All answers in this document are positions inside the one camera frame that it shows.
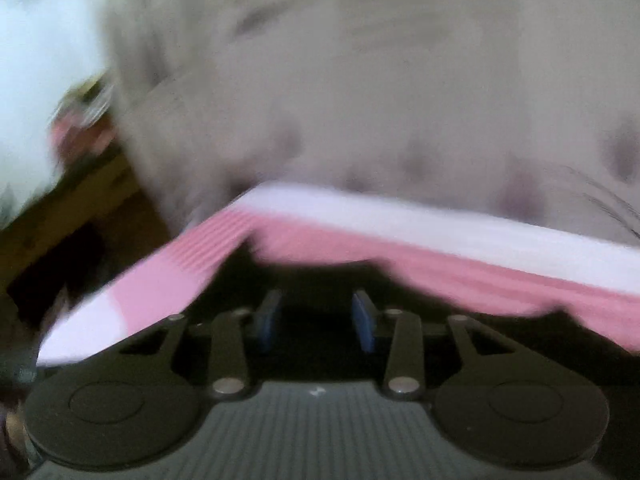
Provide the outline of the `black printed small garment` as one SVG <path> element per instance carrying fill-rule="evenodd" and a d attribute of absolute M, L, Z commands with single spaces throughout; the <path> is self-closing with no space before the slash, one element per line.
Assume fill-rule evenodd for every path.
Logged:
<path fill-rule="evenodd" d="M 250 378 L 380 382 L 392 344 L 386 310 L 417 315 L 423 327 L 425 385 L 434 390 L 461 370 L 446 323 L 464 315 L 582 375 L 606 393 L 639 379 L 639 359 L 588 330 L 562 307 L 533 316 L 475 313 L 423 295 L 372 262 L 312 266 L 258 261 L 250 243 L 228 255 L 184 310 L 190 321 L 181 341 L 183 373 L 201 382 L 205 358 L 221 333 L 210 326 L 222 314 L 247 308 L 241 321 Z"/>

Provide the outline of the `pink checked bed sheet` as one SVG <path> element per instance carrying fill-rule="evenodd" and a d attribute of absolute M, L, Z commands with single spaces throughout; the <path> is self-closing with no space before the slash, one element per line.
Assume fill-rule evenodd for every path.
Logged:
<path fill-rule="evenodd" d="M 88 358 L 182 311 L 242 240 L 277 262 L 372 260 L 471 311 L 564 306 L 622 347 L 639 345 L 636 248 L 541 226 L 299 184 L 263 184 L 186 230 L 54 324 L 39 365 Z"/>

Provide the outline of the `brown wooden side table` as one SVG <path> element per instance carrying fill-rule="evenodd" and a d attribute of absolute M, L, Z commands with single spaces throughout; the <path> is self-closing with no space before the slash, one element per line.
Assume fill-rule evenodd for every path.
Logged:
<path fill-rule="evenodd" d="M 78 162 L 1 232 L 1 343 L 29 340 L 170 233 L 119 146 Z"/>

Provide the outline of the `pink floral bag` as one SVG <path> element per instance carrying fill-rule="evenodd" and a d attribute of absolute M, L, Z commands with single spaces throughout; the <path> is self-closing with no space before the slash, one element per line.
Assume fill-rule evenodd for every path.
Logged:
<path fill-rule="evenodd" d="M 116 136 L 112 117 L 114 84 L 107 73 L 69 88 L 50 120 L 52 148 L 67 168 L 86 156 L 102 154 Z"/>

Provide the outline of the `beige leaf-print curtain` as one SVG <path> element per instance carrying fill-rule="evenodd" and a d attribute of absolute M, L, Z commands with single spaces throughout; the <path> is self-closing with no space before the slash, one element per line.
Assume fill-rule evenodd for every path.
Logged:
<path fill-rule="evenodd" d="M 639 240 L 639 0 L 105 0 L 173 230 L 291 182 Z"/>

